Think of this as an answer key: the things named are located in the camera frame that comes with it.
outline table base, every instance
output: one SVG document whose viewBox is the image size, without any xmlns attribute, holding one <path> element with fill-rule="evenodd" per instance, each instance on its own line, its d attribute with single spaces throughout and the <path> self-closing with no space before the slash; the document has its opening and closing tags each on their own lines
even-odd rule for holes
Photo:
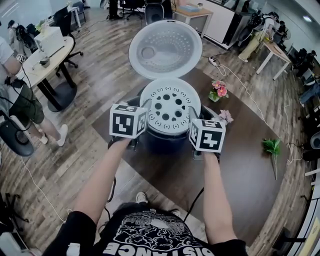
<svg viewBox="0 0 320 256">
<path fill-rule="evenodd" d="M 48 101 L 48 108 L 52 112 L 59 112 L 66 109 L 74 100 L 77 94 L 77 87 L 71 87 L 69 83 L 65 81 L 54 88 L 54 91 L 55 94 L 53 97 L 61 106 L 61 109 L 56 109 L 56 107 L 50 101 Z"/>
</svg>

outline jeans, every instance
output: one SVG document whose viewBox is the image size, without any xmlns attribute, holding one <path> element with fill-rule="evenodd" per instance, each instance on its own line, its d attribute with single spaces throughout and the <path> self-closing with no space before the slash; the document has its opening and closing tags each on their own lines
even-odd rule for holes
<svg viewBox="0 0 320 256">
<path fill-rule="evenodd" d="M 300 96 L 300 102 L 305 104 L 311 97 L 314 97 L 320 94 L 320 85 L 315 83 L 314 85 L 310 86 L 311 88 L 307 90 L 304 94 Z"/>
</svg>

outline round table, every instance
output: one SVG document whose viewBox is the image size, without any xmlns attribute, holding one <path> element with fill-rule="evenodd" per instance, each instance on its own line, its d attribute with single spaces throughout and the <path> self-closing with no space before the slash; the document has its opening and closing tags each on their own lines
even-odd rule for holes
<svg viewBox="0 0 320 256">
<path fill-rule="evenodd" d="M 43 58 L 43 54 L 38 49 L 23 63 L 24 71 L 21 70 L 17 77 L 23 79 L 27 85 L 33 87 L 38 86 L 40 91 L 48 99 L 48 108 L 52 112 L 59 112 L 67 108 L 74 100 L 77 93 L 77 85 L 72 80 L 68 70 L 64 64 L 64 59 L 71 52 L 74 40 L 65 36 L 64 47 L 58 50 L 50 57 L 50 65 L 43 67 L 39 61 Z M 60 67 L 66 81 L 59 84 L 56 88 L 52 88 L 46 77 L 52 73 L 57 67 Z"/>
</svg>

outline white desk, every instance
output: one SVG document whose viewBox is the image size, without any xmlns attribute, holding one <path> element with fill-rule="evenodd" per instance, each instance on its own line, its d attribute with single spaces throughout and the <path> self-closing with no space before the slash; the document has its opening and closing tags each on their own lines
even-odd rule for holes
<svg viewBox="0 0 320 256">
<path fill-rule="evenodd" d="M 256 71 L 257 74 L 260 74 L 260 72 L 262 71 L 262 69 L 266 66 L 266 64 L 269 62 L 269 60 L 271 59 L 271 57 L 273 55 L 278 56 L 280 59 L 285 61 L 285 64 L 283 65 L 283 67 L 279 70 L 279 72 L 273 77 L 273 80 L 276 80 L 280 74 L 287 68 L 287 66 L 291 63 L 290 59 L 288 58 L 288 56 L 273 42 L 270 43 L 268 41 L 263 41 L 262 42 L 262 47 L 265 46 L 269 49 L 270 53 L 269 55 L 265 58 L 264 62 L 261 64 L 261 66 L 258 68 L 258 70 Z"/>
<path fill-rule="evenodd" d="M 208 28 L 209 22 L 211 20 L 212 14 L 213 14 L 212 11 L 207 10 L 205 8 L 202 8 L 199 11 L 191 12 L 191 11 L 186 11 L 184 9 L 181 9 L 179 6 L 176 7 L 176 11 L 174 13 L 174 15 L 180 15 L 180 16 L 184 17 L 185 18 L 185 23 L 187 23 L 187 24 L 190 24 L 190 21 L 193 18 L 206 16 L 206 21 L 205 21 L 205 24 L 204 24 L 204 27 L 203 27 L 203 30 L 202 30 L 202 33 L 201 33 L 201 38 L 204 37 L 205 32 L 207 31 L 207 28 Z"/>
<path fill-rule="evenodd" d="M 42 59 L 39 50 L 35 51 L 22 65 L 30 80 L 31 87 L 38 86 L 40 91 L 48 99 L 48 107 L 52 112 L 59 112 L 68 107 L 77 93 L 77 85 L 73 82 L 63 63 L 64 59 L 72 50 L 74 40 L 69 36 L 65 36 L 64 41 L 64 47 L 50 57 L 50 65 L 48 67 L 44 68 L 39 64 L 39 61 Z M 46 77 L 58 66 L 61 68 L 66 82 L 59 84 L 53 89 Z M 21 70 L 17 74 L 17 77 L 23 79 L 26 84 L 29 85 L 28 78 L 25 76 L 24 71 Z"/>
<path fill-rule="evenodd" d="M 69 7 L 68 6 L 67 9 L 69 12 L 74 12 L 76 23 L 78 24 L 78 27 L 81 28 L 80 19 L 79 19 L 79 15 L 78 15 L 78 7 Z"/>
</svg>

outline wooden table top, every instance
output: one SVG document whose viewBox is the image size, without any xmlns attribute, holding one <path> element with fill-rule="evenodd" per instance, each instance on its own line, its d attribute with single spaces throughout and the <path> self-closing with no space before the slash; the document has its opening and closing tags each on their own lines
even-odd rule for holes
<svg viewBox="0 0 320 256">
<path fill-rule="evenodd" d="M 197 7 L 196 5 L 194 4 L 190 4 L 188 3 L 188 6 L 194 6 L 194 7 Z M 181 9 L 180 6 L 176 6 L 176 11 L 175 11 L 177 14 L 182 14 L 184 16 L 188 16 L 188 17 L 194 17 L 194 16 L 204 16 L 204 15 L 209 15 L 209 14 L 213 14 L 212 11 L 210 10 L 207 10 L 205 8 L 202 8 L 200 9 L 199 11 L 186 11 L 184 9 Z"/>
<path fill-rule="evenodd" d="M 283 59 L 286 62 L 291 63 L 291 60 L 288 58 L 288 56 L 284 53 L 283 50 L 279 48 L 279 46 L 275 43 L 272 42 L 270 43 L 266 39 L 263 41 L 263 44 L 271 51 L 273 54 L 277 55 L 279 58 Z"/>
<path fill-rule="evenodd" d="M 70 36 L 65 36 L 64 47 L 58 50 L 50 57 L 50 65 L 48 67 L 43 67 L 39 63 L 41 60 L 40 50 L 36 50 L 26 61 L 23 63 L 23 68 L 30 80 L 31 87 L 39 84 L 43 79 L 45 79 L 51 72 L 53 72 L 56 67 L 68 56 L 72 47 L 74 45 L 74 40 Z M 23 70 L 21 70 L 17 75 L 19 79 L 23 79 L 27 85 L 29 81 L 26 78 Z"/>
<path fill-rule="evenodd" d="M 226 127 L 220 167 L 232 208 L 235 233 L 250 246 L 265 224 L 276 200 L 289 151 L 281 142 L 275 180 L 271 157 L 264 153 L 262 140 L 278 137 L 264 121 L 230 92 L 229 98 L 218 102 L 209 100 L 212 79 L 199 69 L 194 68 L 181 79 L 194 87 L 204 106 L 216 113 L 229 110 L 234 118 Z M 148 82 L 141 84 L 122 100 L 132 99 L 147 84 Z M 107 110 L 93 123 L 93 128 L 106 142 L 111 138 L 109 116 L 110 110 Z M 151 185 L 186 211 L 204 186 L 203 161 L 192 160 L 192 146 L 188 141 L 179 153 L 172 155 L 152 154 L 142 142 L 136 152 L 127 150 L 123 159 Z M 191 214 L 203 221 L 203 196 L 199 198 Z"/>
</svg>

